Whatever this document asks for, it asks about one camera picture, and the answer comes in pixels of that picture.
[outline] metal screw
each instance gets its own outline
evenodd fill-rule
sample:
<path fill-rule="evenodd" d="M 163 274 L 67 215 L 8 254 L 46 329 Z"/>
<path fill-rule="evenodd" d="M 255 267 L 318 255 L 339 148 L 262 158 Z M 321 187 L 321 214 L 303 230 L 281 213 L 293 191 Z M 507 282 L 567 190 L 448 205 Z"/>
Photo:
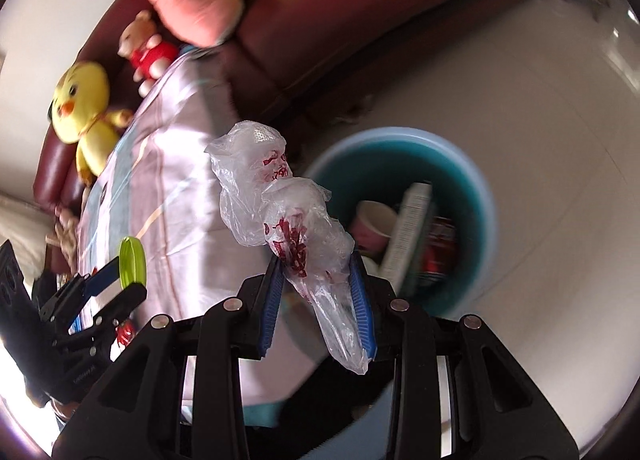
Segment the metal screw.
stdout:
<path fill-rule="evenodd" d="M 482 326 L 482 319 L 477 315 L 468 315 L 464 318 L 463 322 L 470 330 L 478 330 Z"/>
<path fill-rule="evenodd" d="M 394 299 L 391 302 L 391 310 L 395 312 L 406 312 L 409 310 L 409 303 L 407 303 L 404 299 Z"/>
<path fill-rule="evenodd" d="M 169 326 L 169 316 L 164 314 L 157 315 L 156 317 L 151 319 L 151 326 L 156 330 L 166 328 L 167 326 Z"/>
<path fill-rule="evenodd" d="M 242 308 L 242 300 L 237 297 L 230 297 L 222 306 L 227 312 L 236 312 Z"/>

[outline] yellow chick plush toy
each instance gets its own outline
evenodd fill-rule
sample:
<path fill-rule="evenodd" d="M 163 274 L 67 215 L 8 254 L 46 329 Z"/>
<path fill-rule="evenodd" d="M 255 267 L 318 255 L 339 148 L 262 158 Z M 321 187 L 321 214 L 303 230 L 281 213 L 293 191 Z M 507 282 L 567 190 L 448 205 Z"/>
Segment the yellow chick plush toy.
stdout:
<path fill-rule="evenodd" d="M 56 135 L 66 144 L 78 142 L 76 168 L 85 185 L 99 176 L 120 139 L 116 128 L 128 127 L 129 109 L 106 112 L 109 79 L 96 62 L 76 62 L 60 78 L 49 108 Z"/>

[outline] white wall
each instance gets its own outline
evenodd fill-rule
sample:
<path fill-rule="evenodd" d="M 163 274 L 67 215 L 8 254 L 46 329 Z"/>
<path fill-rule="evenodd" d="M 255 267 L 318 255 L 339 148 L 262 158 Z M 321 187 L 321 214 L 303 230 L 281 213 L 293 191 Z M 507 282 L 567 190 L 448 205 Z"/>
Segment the white wall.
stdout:
<path fill-rule="evenodd" d="M 47 132 L 47 109 L 113 0 L 7 0 L 0 11 L 0 191 L 26 201 Z"/>

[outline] floor tile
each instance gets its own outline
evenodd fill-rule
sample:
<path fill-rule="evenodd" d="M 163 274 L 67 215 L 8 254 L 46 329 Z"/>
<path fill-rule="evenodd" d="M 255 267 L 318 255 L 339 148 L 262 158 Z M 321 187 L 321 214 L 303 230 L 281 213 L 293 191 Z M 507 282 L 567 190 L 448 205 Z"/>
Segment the floor tile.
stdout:
<path fill-rule="evenodd" d="M 638 379 L 638 255 L 640 212 L 607 157 L 552 234 L 475 306 L 580 444 Z"/>
<path fill-rule="evenodd" d="M 608 147 L 619 121 L 638 107 L 606 56 L 614 29 L 623 30 L 620 17 L 620 10 L 607 11 L 596 22 L 579 2 L 531 0 L 479 35 L 553 87 Z"/>
<path fill-rule="evenodd" d="M 476 36 L 380 94 L 357 126 L 330 130 L 309 156 L 355 131 L 390 123 L 447 138 L 484 173 L 499 217 L 492 281 L 555 226 L 605 154 L 564 98 Z"/>

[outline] orange beak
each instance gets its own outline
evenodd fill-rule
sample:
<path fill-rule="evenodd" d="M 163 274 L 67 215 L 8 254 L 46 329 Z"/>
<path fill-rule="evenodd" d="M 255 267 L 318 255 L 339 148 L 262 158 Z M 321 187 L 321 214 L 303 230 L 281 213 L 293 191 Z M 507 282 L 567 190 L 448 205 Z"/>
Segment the orange beak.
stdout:
<path fill-rule="evenodd" d="M 68 100 L 66 101 L 62 107 L 60 107 L 60 117 L 68 117 L 70 114 L 74 112 L 74 101 Z"/>

